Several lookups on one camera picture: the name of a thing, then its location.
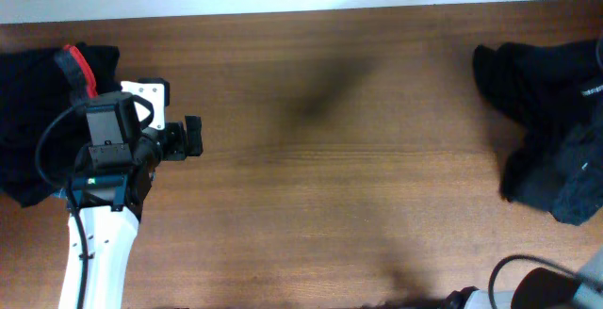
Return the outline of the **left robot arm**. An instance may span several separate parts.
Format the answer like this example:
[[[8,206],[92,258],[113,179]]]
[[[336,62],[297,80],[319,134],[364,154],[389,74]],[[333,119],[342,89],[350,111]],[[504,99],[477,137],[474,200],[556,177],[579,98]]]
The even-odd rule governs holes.
[[[164,109],[130,92],[85,103],[90,144],[66,186],[70,247],[60,307],[121,307],[129,255],[156,168],[202,154],[201,118],[155,123]]]

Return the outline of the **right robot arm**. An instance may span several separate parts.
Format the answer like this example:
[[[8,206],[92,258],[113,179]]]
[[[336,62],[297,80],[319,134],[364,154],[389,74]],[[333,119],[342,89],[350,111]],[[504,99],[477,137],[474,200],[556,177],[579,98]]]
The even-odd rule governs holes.
[[[513,290],[496,291],[499,273],[515,261],[537,267],[528,272]],[[448,295],[439,305],[445,309],[602,309],[602,252],[597,252],[574,271],[543,257],[514,254],[493,268],[485,289],[466,287]]]

